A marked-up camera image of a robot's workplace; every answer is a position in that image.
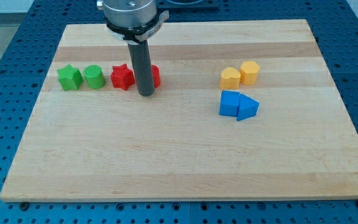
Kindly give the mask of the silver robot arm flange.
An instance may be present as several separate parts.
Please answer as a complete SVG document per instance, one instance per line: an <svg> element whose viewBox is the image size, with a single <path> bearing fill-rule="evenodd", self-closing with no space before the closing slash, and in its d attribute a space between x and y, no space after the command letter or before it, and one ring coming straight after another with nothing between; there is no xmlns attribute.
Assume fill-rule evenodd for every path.
<svg viewBox="0 0 358 224"><path fill-rule="evenodd" d="M113 35L132 45L151 38L169 18L168 11L157 9L155 0L97 0L96 6Z"/></svg>

